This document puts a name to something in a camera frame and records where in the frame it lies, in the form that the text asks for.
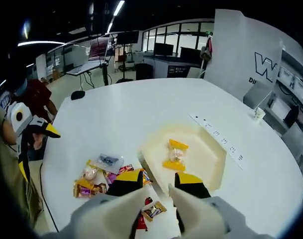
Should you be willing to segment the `person's left hand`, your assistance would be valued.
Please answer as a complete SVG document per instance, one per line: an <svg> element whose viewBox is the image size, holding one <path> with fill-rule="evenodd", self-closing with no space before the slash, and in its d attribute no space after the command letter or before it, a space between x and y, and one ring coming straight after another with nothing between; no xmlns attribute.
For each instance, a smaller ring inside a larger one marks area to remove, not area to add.
<svg viewBox="0 0 303 239"><path fill-rule="evenodd" d="M32 136L34 142L29 146L29 148L34 150L40 150L46 144L48 136L40 133L33 133Z"/></svg>

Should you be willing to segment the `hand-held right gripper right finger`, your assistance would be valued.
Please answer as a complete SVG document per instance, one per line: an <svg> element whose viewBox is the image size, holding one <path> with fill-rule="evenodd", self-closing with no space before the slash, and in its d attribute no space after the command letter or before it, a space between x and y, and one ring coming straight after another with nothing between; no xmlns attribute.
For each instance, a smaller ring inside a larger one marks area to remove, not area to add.
<svg viewBox="0 0 303 239"><path fill-rule="evenodd" d="M174 206L184 239L266 239L246 224L245 216L220 197L212 197L203 181L176 173Z"/></svg>

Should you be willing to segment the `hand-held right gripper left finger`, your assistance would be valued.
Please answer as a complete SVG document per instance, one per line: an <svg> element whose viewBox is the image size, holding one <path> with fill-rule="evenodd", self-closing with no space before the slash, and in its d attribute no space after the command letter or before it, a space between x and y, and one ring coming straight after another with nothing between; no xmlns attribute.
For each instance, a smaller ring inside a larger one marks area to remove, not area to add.
<svg viewBox="0 0 303 239"><path fill-rule="evenodd" d="M87 200L58 232L40 239L133 239L144 205L142 171L120 174L105 194Z"/></svg>

